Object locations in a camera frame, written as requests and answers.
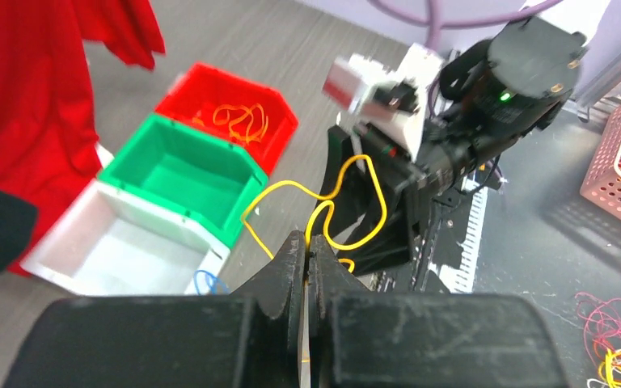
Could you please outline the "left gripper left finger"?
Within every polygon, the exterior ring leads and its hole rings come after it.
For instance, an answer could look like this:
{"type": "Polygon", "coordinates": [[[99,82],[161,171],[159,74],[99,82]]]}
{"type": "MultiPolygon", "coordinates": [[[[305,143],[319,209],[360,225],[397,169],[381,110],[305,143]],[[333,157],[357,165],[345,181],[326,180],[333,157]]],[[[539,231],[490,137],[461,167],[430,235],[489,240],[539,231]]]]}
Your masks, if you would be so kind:
{"type": "Polygon", "coordinates": [[[23,341],[7,387],[297,387],[306,242],[227,295],[70,297],[23,341]]]}

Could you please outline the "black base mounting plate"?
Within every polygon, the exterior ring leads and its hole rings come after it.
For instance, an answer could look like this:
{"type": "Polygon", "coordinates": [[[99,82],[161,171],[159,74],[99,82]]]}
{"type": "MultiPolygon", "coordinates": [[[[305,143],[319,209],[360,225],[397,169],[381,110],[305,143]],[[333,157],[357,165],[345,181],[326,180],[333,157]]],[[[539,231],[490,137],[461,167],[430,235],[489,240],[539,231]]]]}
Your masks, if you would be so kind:
{"type": "Polygon", "coordinates": [[[495,173],[463,178],[433,202],[432,224],[416,238],[410,262],[372,275],[373,291],[471,293],[475,282],[482,230],[491,191],[504,187],[495,173]]]}

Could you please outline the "red plastic bin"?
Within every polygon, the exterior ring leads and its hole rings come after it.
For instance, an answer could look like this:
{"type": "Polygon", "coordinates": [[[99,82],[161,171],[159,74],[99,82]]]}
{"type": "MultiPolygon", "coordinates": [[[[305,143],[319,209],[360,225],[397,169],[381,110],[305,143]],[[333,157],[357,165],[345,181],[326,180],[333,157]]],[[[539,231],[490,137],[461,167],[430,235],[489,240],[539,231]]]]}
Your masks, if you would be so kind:
{"type": "Polygon", "coordinates": [[[154,111],[243,147],[266,175],[298,128],[278,90],[203,62],[187,71],[154,111]]]}

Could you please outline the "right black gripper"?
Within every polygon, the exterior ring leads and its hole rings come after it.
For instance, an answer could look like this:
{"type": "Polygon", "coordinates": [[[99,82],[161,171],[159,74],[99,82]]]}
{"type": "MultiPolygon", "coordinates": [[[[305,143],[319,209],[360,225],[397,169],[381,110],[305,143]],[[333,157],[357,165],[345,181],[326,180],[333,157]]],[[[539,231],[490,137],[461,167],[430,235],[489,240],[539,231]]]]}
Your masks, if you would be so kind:
{"type": "MultiPolygon", "coordinates": [[[[466,190],[462,181],[482,165],[482,138],[468,135],[446,135],[437,121],[425,122],[423,143],[411,160],[396,143],[372,124],[358,126],[363,150],[382,154],[380,166],[392,175],[380,176],[387,206],[387,220],[370,241],[355,250],[339,250],[339,259],[354,262],[353,274],[368,275],[405,265],[416,253],[416,242],[425,235],[434,217],[433,203],[453,212],[482,190],[478,183],[466,190]]],[[[338,236],[358,221],[368,209],[374,189],[369,178],[353,162],[343,177],[340,168],[354,156],[351,136],[339,125],[327,130],[327,161],[320,188],[328,196],[338,183],[341,188],[332,201],[335,210],[329,234],[338,236]]]]}

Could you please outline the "red t-shirt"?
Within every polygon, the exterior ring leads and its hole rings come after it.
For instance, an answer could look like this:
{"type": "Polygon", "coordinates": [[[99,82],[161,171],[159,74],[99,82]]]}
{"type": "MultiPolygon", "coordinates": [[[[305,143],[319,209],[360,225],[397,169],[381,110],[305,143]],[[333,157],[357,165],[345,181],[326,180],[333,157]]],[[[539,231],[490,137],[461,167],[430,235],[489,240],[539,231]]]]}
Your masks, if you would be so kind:
{"type": "Polygon", "coordinates": [[[6,271],[23,272],[23,257],[101,168],[87,40],[147,70],[166,51],[147,1],[0,1],[0,190],[38,211],[6,271]]]}

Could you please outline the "white plastic bin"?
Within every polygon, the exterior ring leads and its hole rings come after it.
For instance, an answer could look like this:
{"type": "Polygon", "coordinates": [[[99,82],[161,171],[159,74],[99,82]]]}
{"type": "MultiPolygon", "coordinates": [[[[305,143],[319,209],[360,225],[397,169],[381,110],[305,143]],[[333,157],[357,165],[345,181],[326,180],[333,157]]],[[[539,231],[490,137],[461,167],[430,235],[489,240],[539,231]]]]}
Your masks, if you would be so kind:
{"type": "Polygon", "coordinates": [[[198,222],[92,179],[20,265],[87,296],[228,294],[229,254],[198,222]]]}

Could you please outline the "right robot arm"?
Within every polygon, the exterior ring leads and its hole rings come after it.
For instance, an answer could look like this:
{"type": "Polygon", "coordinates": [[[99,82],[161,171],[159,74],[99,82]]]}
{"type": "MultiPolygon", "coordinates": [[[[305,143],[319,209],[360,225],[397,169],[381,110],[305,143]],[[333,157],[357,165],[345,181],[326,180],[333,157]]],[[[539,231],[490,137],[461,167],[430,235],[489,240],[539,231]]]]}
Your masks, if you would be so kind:
{"type": "Polygon", "coordinates": [[[354,54],[332,63],[323,93],[357,118],[327,131],[323,190],[306,229],[334,238],[357,276],[410,262],[418,243],[474,192],[464,180],[545,129],[580,76],[586,38],[537,16],[508,23],[452,61],[412,45],[399,67],[354,54]]]}

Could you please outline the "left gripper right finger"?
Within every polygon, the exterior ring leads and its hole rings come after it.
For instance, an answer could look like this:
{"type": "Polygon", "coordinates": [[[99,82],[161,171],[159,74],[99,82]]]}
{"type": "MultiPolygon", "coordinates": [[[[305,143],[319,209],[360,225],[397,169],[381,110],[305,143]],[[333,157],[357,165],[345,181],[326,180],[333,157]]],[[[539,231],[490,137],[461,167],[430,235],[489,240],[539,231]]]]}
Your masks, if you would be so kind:
{"type": "Polygon", "coordinates": [[[376,293],[308,244],[313,387],[566,387],[540,313],[500,294],[376,293]]]}

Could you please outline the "green plastic bin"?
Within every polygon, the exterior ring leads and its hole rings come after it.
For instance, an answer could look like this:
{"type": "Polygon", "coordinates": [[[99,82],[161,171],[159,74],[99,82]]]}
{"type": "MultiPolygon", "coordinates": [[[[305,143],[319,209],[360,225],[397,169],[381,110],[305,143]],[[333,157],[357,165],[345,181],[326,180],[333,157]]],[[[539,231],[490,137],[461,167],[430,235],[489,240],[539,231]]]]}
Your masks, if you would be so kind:
{"type": "Polygon", "coordinates": [[[99,179],[198,222],[229,248],[242,232],[244,210],[268,182],[244,148],[157,114],[99,179]]]}

